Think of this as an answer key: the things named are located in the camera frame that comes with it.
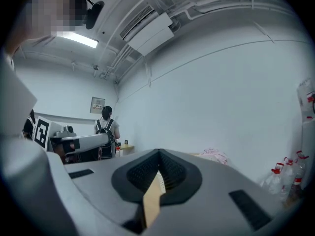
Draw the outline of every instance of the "backpack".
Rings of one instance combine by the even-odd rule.
[[[110,128],[112,126],[112,123],[114,122],[113,119],[110,119],[107,122],[106,127],[102,127],[101,123],[99,120],[97,120],[97,134],[100,133],[107,133],[108,137],[109,137],[109,142],[105,145],[102,146],[100,154],[98,155],[99,159],[107,159],[107,158],[112,158],[113,156],[115,156],[115,152],[116,152],[116,148],[115,148],[115,138],[114,135],[112,134],[112,132],[110,131]]]

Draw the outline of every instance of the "ceiling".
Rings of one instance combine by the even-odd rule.
[[[87,30],[84,26],[76,28],[76,33],[99,41],[96,49],[72,40],[56,37],[48,44],[41,43],[36,46],[34,46],[34,41],[27,41],[17,51],[15,58],[53,62],[64,66],[65,69],[73,69],[74,72],[83,70],[90,73],[91,76],[117,82],[128,71],[128,68],[141,57],[141,54],[136,50],[130,50],[130,54],[127,57],[121,56],[122,53],[120,53],[120,51],[124,50],[126,42],[121,39],[119,33],[130,20],[148,4],[159,14],[163,12],[174,14],[175,11],[178,11],[191,0],[144,0],[124,21],[122,19],[125,15],[140,0],[101,1],[104,1],[105,6],[94,28],[91,30]],[[178,25],[183,26],[189,23],[190,20],[184,13],[181,13],[173,17],[173,22],[173,30],[177,31],[179,30]],[[111,69],[113,61],[119,57],[121,57],[121,62],[116,65],[115,69]]]

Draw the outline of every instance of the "wall vent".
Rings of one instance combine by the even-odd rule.
[[[138,13],[138,15],[136,15],[130,22],[129,24],[127,24],[127,26],[123,29],[123,31],[120,33],[120,37],[122,37],[122,39],[124,39],[128,33],[137,25],[141,22],[141,20],[143,20],[146,16],[148,16],[149,14],[153,13],[155,10],[148,5],[147,7],[145,7],[142,11],[140,11]]]

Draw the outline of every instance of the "ceiling light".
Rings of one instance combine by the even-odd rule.
[[[93,39],[90,39],[88,37],[81,36],[81,35],[76,34],[74,32],[58,32],[57,36],[71,39],[71,40],[77,41],[81,44],[91,46],[93,48],[96,48],[97,44],[98,44],[97,40],[93,40]]]

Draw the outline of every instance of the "woman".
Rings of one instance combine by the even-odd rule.
[[[36,121],[35,121],[34,110],[32,109],[29,117],[27,118],[24,124],[24,128],[22,131],[25,139],[33,140],[33,130],[34,130],[35,123]]]
[[[115,143],[116,140],[120,138],[119,125],[118,123],[111,119],[113,110],[110,106],[106,106],[102,109],[102,117],[97,120],[94,124],[94,133],[99,133],[101,129],[105,128],[109,130],[114,136],[114,141],[109,141],[107,144],[103,145],[98,150],[98,158],[112,158],[115,157]]]

